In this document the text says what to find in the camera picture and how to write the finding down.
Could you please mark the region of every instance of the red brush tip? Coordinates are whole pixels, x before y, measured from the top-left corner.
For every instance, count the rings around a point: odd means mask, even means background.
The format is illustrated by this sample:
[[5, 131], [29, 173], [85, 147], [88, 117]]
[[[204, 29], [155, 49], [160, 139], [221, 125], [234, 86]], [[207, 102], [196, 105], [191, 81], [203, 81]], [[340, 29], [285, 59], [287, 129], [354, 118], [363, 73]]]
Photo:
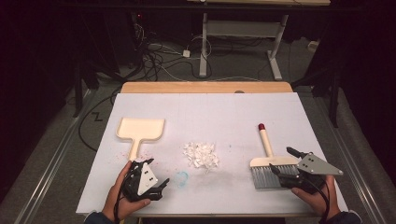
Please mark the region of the red brush tip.
[[265, 126], [264, 126], [264, 124], [259, 124], [259, 130], [265, 130]]

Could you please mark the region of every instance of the brush bristles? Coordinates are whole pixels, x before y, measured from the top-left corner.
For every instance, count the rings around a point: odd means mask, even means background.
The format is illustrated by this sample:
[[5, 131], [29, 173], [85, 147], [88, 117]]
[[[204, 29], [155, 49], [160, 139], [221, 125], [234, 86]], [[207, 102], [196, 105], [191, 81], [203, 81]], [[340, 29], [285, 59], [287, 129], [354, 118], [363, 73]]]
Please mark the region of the brush bristles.
[[[299, 174], [295, 165], [278, 165], [276, 168], [281, 174], [297, 175]], [[253, 174], [254, 187], [256, 189], [278, 189], [281, 188], [279, 178], [272, 173], [269, 166], [251, 167]]]

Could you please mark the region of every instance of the human hand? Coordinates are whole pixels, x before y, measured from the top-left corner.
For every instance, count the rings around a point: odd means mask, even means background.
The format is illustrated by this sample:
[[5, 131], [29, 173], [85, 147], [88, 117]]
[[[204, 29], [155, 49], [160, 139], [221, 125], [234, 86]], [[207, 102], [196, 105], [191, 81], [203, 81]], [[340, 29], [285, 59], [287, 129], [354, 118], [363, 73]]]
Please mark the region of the human hand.
[[[110, 188], [110, 191], [108, 192], [105, 207], [102, 210], [102, 213], [110, 219], [112, 222], [115, 221], [114, 218], [114, 204], [116, 204], [117, 197], [119, 194], [120, 186], [122, 184], [123, 179], [125, 176], [128, 174], [128, 171], [131, 167], [132, 163], [128, 161], [125, 165], [125, 167], [121, 170], [119, 176], [117, 177], [116, 183], [114, 186]], [[127, 199], [123, 198], [119, 202], [119, 219], [123, 220], [129, 215], [131, 215], [133, 212], [146, 207], [147, 205], [150, 204], [150, 199], [143, 199], [138, 202], [130, 203]]]
[[[327, 190], [326, 185], [324, 185], [321, 190], [324, 193], [324, 195], [326, 195], [326, 197], [330, 200], [330, 210], [326, 219], [328, 220], [333, 216], [337, 215], [338, 213], [340, 213], [341, 211], [337, 203], [337, 195], [335, 192], [335, 185], [334, 185], [334, 176], [326, 175], [326, 183], [327, 186], [329, 187], [329, 190]], [[315, 213], [318, 214], [319, 216], [323, 216], [323, 214], [326, 212], [326, 203], [319, 192], [310, 194], [298, 188], [291, 189], [291, 192], [297, 195], [297, 197], [301, 198], [304, 202], [308, 203], [315, 211]]]

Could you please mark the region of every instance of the brush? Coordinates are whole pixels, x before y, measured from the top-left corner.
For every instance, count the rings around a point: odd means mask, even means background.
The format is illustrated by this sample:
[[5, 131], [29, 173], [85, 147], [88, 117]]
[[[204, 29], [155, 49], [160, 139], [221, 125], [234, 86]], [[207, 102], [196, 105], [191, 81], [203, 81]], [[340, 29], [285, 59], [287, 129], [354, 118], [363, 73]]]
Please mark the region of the brush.
[[299, 172], [295, 165], [298, 163], [298, 161], [293, 157], [274, 156], [270, 141], [268, 139], [267, 131], [265, 130], [265, 126], [262, 123], [259, 124], [259, 132], [267, 157], [255, 158], [250, 162], [254, 187], [256, 189], [281, 188], [278, 177], [273, 174], [271, 170], [270, 163], [278, 168], [281, 174], [297, 175]]

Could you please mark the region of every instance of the beige dustpan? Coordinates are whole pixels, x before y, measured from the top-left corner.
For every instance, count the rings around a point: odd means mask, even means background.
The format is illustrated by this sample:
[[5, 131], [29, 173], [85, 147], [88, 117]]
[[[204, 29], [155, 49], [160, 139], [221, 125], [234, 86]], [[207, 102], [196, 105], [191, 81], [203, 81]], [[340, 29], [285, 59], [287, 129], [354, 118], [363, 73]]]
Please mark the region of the beige dustpan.
[[164, 123], [164, 119], [121, 119], [117, 136], [133, 140], [129, 152], [130, 161], [137, 158], [137, 150], [143, 141], [154, 141], [161, 137]]

